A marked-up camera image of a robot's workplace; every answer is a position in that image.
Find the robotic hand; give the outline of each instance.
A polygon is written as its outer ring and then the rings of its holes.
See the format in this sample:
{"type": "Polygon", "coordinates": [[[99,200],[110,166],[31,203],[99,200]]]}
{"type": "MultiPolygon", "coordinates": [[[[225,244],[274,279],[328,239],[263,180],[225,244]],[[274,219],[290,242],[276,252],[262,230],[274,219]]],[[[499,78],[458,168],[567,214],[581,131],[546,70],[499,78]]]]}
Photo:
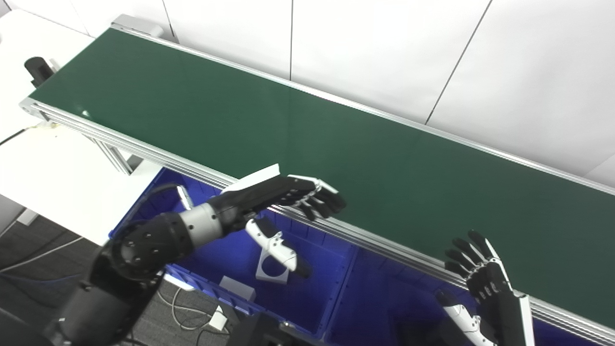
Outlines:
{"type": "Polygon", "coordinates": [[[448,291],[436,298],[451,319],[476,346],[534,346],[530,301],[518,296],[491,243],[476,231],[468,232],[478,249],[463,239],[454,239],[458,248],[446,251],[454,262],[445,268],[466,280],[467,287],[479,304],[479,316],[470,316],[467,308],[448,291]]]}
{"type": "Polygon", "coordinates": [[[277,260],[308,275],[309,270],[294,251],[282,246],[281,234],[270,227],[272,224],[254,218],[275,204],[297,206],[310,220],[315,219],[314,210],[329,217],[346,207],[338,191],[325,182],[300,175],[282,176],[277,165],[239,180],[198,206],[192,205],[185,189],[176,183],[157,187],[137,206],[166,190],[177,190],[186,210],[125,225],[99,249],[59,319],[48,328],[47,338],[54,345],[107,346],[119,342],[156,293],[166,264],[246,226],[252,233],[267,235],[265,242],[257,240],[261,246],[280,247],[281,251],[270,252],[277,260]]]}

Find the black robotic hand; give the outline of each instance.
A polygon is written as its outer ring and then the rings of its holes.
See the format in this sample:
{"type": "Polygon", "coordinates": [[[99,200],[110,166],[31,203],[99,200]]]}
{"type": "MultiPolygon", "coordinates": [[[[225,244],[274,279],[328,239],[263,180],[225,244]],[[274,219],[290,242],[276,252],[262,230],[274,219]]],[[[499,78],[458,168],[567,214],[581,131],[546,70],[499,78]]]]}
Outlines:
{"type": "Polygon", "coordinates": [[[289,175],[286,178],[292,179],[296,187],[302,189],[291,189],[277,204],[296,206],[311,221],[316,219],[314,210],[320,216],[327,218],[331,214],[339,213],[346,207],[346,202],[339,195],[339,192],[320,179],[302,175],[289,175]]]}
{"type": "Polygon", "coordinates": [[[258,173],[207,201],[225,233],[245,228],[257,213],[272,205],[296,206],[311,221],[316,219],[314,211],[327,218],[346,207],[339,192],[318,178],[277,174],[262,180],[258,173]]]}
{"type": "MultiPolygon", "coordinates": [[[[486,323],[491,327],[480,328],[484,336],[482,344],[490,341],[504,346],[533,346],[529,297],[518,296],[513,291],[502,260],[491,243],[476,231],[468,232],[468,236],[478,249],[463,239],[454,239],[453,244],[457,249],[445,252],[453,260],[446,262],[445,268],[466,280],[470,294],[479,303],[478,323],[486,323]],[[493,329],[493,335],[485,332],[489,329],[493,329]]],[[[446,310],[444,300],[439,300],[446,310]]],[[[465,325],[456,320],[455,323],[460,328],[465,325]]]]}

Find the blue plastic bin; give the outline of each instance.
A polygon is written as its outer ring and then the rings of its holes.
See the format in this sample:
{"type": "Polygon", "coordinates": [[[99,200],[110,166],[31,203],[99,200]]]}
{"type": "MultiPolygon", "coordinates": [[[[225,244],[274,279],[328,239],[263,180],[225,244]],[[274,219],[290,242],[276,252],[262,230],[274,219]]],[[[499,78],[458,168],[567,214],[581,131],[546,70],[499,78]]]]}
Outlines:
{"type": "MultiPolygon", "coordinates": [[[[434,297],[438,289],[450,290],[475,311],[476,301],[467,291],[359,249],[333,311],[325,341],[339,346],[398,346],[396,325],[404,323],[426,330],[446,318],[434,297]]],[[[540,346],[595,345],[537,320],[534,320],[534,335],[536,345],[540,346]]]]}
{"type": "MultiPolygon", "coordinates": [[[[144,193],[169,182],[186,186],[195,204],[220,193],[216,188],[167,169],[161,171],[144,193]]],[[[177,194],[168,191],[153,196],[133,219],[151,219],[161,212],[182,210],[177,194]]],[[[240,311],[248,314],[268,311],[281,321],[289,321],[299,330],[319,339],[328,325],[357,248],[271,211],[263,214],[275,222],[283,231],[284,239],[294,245],[297,253],[312,265],[310,278],[303,279],[291,273],[287,284],[257,280],[255,273],[261,248],[244,231],[201,247],[181,262],[167,266],[168,273],[240,311]],[[248,302],[221,288],[218,284],[223,276],[253,287],[256,291],[255,301],[248,302]]]]}

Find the white wall panel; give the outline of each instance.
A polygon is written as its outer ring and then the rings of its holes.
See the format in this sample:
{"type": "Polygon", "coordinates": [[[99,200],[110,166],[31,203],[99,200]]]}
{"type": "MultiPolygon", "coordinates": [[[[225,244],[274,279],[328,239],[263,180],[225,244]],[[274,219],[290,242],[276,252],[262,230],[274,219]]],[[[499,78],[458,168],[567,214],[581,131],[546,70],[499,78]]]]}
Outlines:
{"type": "Polygon", "coordinates": [[[295,0],[292,80],[424,122],[487,0],[295,0]]]}
{"type": "Polygon", "coordinates": [[[9,13],[10,8],[3,0],[0,0],[0,17],[9,13]]]}
{"type": "Polygon", "coordinates": [[[585,175],[615,154],[613,13],[494,1],[428,125],[585,175]]]}
{"type": "Polygon", "coordinates": [[[179,42],[288,78],[291,0],[165,0],[179,42]]]}
{"type": "Polygon", "coordinates": [[[171,28],[162,0],[71,0],[90,36],[98,37],[120,14],[156,23],[164,30],[164,39],[172,39],[171,28]]]}
{"type": "Polygon", "coordinates": [[[585,178],[615,188],[615,155],[592,169],[585,178]]]}
{"type": "Polygon", "coordinates": [[[22,9],[54,23],[86,34],[70,0],[6,0],[13,10],[22,9]]]}

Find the gray carpet floor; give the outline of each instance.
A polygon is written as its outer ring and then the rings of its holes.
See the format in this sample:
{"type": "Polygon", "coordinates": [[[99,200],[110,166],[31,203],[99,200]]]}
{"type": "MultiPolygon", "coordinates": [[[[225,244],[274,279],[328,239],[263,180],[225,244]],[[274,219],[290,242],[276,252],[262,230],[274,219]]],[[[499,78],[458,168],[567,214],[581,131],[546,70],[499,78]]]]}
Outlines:
{"type": "MultiPolygon", "coordinates": [[[[30,226],[16,223],[0,238],[0,269],[76,238],[78,236],[73,232],[41,216],[30,226]]],[[[96,244],[82,239],[31,263],[0,273],[0,307],[35,329],[43,330],[71,294],[79,280],[79,276],[74,275],[87,268],[96,248],[96,244]],[[59,278],[65,279],[45,283],[37,281],[59,278]]],[[[165,282],[160,292],[170,302],[177,289],[165,282]]],[[[202,292],[181,291],[176,304],[212,314],[219,302],[202,292]]],[[[184,310],[177,310],[177,317],[186,326],[202,326],[208,320],[206,316],[184,310]]],[[[195,346],[200,330],[182,330],[174,322],[171,308],[156,295],[133,328],[133,335],[149,346],[195,346]]],[[[198,345],[225,345],[227,340],[228,336],[203,332],[198,345]]]]}

